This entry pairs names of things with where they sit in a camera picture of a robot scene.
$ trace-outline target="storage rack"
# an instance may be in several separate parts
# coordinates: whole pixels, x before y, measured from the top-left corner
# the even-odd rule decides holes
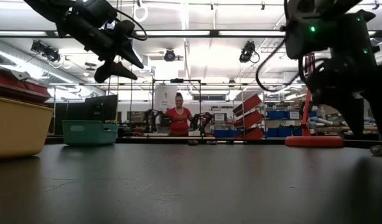
[[[242,104],[238,105],[234,110],[234,118],[238,118],[234,122],[234,128],[243,130],[243,133],[238,135],[236,138],[240,139],[261,139],[263,137],[263,132],[261,128],[258,127],[264,118],[259,110],[256,108],[262,101],[257,94],[254,94],[246,101],[243,99],[243,91],[241,92]]]

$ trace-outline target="teal basket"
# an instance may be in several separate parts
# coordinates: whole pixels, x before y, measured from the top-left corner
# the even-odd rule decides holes
[[[69,146],[102,146],[115,143],[118,125],[101,121],[62,121],[62,131],[64,143]]]

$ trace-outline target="red orange base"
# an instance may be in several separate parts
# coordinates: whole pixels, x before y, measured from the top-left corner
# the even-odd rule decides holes
[[[343,139],[339,136],[289,136],[285,145],[292,147],[344,147]]]

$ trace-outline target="shelf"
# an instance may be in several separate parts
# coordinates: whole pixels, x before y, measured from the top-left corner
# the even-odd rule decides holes
[[[263,132],[260,128],[249,128],[245,131],[245,135],[242,133],[235,138],[238,139],[261,139],[263,137]]]
[[[243,126],[243,118],[240,118],[238,121],[236,121],[234,123],[234,127],[236,129],[244,129],[244,128],[248,129],[252,127],[252,125],[261,121],[262,119],[263,119],[263,116],[259,113],[259,111],[254,111],[245,116],[245,127]]]
[[[235,116],[241,116],[243,113],[257,107],[261,103],[260,98],[258,97],[257,94],[253,95],[249,99],[247,99],[245,102],[242,104],[238,105],[234,110],[234,115]]]

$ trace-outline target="plastic basket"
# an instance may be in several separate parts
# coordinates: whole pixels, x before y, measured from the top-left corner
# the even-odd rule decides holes
[[[0,159],[40,153],[53,111],[44,106],[0,98]]]
[[[62,121],[62,131],[64,143],[69,146],[102,146],[115,143],[118,125],[101,121]]]

